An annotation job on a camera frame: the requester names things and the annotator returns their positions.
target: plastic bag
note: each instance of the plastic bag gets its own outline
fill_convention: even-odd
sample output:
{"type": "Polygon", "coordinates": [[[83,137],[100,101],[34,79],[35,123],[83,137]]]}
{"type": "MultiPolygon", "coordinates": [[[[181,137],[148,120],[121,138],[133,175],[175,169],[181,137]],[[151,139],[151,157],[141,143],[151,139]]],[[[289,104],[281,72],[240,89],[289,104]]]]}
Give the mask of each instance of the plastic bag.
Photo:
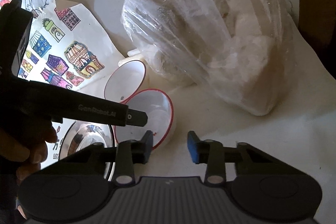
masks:
{"type": "Polygon", "coordinates": [[[254,115],[269,113],[286,90],[294,63],[288,17],[284,0],[125,0],[122,10],[154,71],[254,115]]]}

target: screw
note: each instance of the screw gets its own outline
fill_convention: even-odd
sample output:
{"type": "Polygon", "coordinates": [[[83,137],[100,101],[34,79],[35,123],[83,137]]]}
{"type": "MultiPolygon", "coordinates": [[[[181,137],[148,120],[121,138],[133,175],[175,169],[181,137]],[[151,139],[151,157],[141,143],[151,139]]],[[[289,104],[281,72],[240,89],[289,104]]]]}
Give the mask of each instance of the screw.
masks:
{"type": "Polygon", "coordinates": [[[208,182],[211,184],[220,184],[224,181],[224,178],[221,176],[213,175],[207,178],[208,182]]]}
{"type": "Polygon", "coordinates": [[[130,176],[122,175],[122,176],[118,176],[115,180],[119,184],[128,184],[128,183],[131,183],[133,179],[130,176]]]}

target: wooden surface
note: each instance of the wooden surface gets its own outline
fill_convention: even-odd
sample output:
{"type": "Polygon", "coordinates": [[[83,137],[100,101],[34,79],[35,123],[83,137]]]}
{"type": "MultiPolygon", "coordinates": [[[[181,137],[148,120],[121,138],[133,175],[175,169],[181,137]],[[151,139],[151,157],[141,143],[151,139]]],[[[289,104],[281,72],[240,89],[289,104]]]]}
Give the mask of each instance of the wooden surface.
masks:
{"type": "Polygon", "coordinates": [[[300,0],[299,31],[335,77],[336,0],[300,0]]]}

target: stainless steel bowl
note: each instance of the stainless steel bowl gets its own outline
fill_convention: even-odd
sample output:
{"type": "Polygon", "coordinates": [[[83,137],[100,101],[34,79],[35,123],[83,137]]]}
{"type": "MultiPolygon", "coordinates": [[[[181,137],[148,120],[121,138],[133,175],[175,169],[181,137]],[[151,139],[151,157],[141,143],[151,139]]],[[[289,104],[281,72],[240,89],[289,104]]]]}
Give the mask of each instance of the stainless steel bowl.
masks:
{"type": "MultiPolygon", "coordinates": [[[[59,152],[59,160],[82,150],[93,143],[103,143],[104,147],[112,147],[114,135],[112,127],[105,124],[76,121],[64,136],[59,152]]],[[[109,179],[112,164],[106,163],[104,178],[109,179]]]]}

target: human hand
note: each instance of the human hand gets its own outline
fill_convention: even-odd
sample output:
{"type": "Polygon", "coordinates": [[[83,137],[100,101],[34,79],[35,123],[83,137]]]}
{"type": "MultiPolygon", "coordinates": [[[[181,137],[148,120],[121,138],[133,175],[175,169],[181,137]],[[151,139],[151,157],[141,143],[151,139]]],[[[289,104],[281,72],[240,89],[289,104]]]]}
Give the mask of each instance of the human hand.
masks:
{"type": "Polygon", "coordinates": [[[41,162],[45,161],[48,156],[46,142],[55,143],[57,141],[57,134],[51,121],[34,119],[33,123],[36,124],[35,128],[40,134],[37,134],[39,139],[36,140],[36,145],[31,149],[20,144],[0,128],[0,155],[10,161],[22,162],[22,165],[16,171],[18,185],[30,174],[41,169],[41,162]]]}

